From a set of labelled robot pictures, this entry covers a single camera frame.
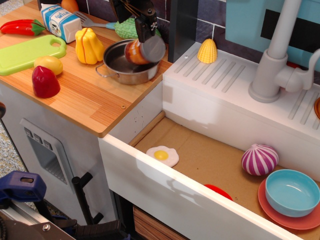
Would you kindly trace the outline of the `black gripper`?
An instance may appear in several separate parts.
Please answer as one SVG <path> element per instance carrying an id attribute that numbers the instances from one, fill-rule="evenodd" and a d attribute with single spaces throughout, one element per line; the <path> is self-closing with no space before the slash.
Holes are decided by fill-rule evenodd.
<path id="1" fill-rule="evenodd" d="M 157 14 L 153 8 L 140 12 L 135 18 L 135 28 L 140 43 L 145 43 L 156 34 Z"/>

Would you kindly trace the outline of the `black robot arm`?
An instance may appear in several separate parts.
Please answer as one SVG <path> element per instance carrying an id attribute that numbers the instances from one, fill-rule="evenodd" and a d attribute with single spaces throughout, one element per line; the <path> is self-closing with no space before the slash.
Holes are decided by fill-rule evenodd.
<path id="1" fill-rule="evenodd" d="M 138 40 L 145 43 L 156 35 L 157 13 L 151 0 L 110 0 L 112 10 L 121 24 L 135 16 Z"/>

